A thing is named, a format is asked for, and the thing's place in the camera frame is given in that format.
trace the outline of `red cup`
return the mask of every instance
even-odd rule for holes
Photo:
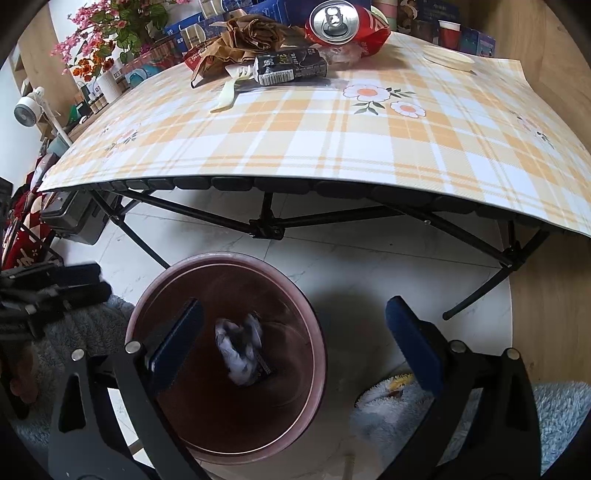
[[[460,24],[454,22],[439,21],[439,45],[450,50],[457,50],[460,43]]]

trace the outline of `white plastic fork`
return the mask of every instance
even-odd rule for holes
[[[236,66],[232,66],[231,68],[226,67],[226,70],[232,78],[224,84],[219,99],[217,100],[217,105],[210,110],[210,113],[220,112],[232,106],[236,97],[236,82],[252,78],[252,65],[239,65],[238,68],[236,68]]]

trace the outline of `white flower print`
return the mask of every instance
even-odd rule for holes
[[[390,98],[390,92],[375,85],[352,85],[343,91],[343,96],[360,102],[385,102]]]
[[[427,115],[425,110],[414,103],[394,102],[390,103],[390,107],[392,107],[395,112],[400,113],[400,115],[409,116],[410,118],[419,118],[420,116]]]

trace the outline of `yellow plaid pattern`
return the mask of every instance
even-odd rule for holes
[[[476,58],[470,73],[423,58],[392,33],[329,85],[241,93],[209,113],[225,79],[195,90],[179,65],[96,121],[44,190],[195,175],[309,177],[440,192],[591,235],[591,156],[530,88],[518,61]]]

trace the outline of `red can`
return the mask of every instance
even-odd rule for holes
[[[321,45],[344,45],[350,41],[363,47],[363,56],[375,55],[390,36],[390,26],[382,18],[345,0],[329,0],[318,5],[306,22],[306,36]]]

